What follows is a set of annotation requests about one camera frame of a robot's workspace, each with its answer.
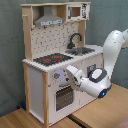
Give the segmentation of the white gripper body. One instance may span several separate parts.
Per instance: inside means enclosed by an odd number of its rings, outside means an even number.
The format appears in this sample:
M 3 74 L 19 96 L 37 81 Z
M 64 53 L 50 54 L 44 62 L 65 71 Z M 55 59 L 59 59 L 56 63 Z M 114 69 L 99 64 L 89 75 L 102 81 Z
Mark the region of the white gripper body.
M 71 88 L 76 91 L 84 91 L 88 82 L 84 72 L 71 65 L 66 68 L 66 72 Z

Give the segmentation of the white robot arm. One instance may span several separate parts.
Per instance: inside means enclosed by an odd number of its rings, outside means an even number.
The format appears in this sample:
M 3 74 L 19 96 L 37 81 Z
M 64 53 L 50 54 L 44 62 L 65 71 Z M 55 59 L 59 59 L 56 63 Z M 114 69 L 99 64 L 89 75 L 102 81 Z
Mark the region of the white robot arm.
M 89 77 L 74 66 L 69 65 L 66 68 L 71 87 L 95 98 L 103 98 L 111 89 L 110 80 L 120 50 L 127 46 L 128 29 L 123 32 L 112 31 L 103 45 L 104 64 L 102 68 L 94 69 Z

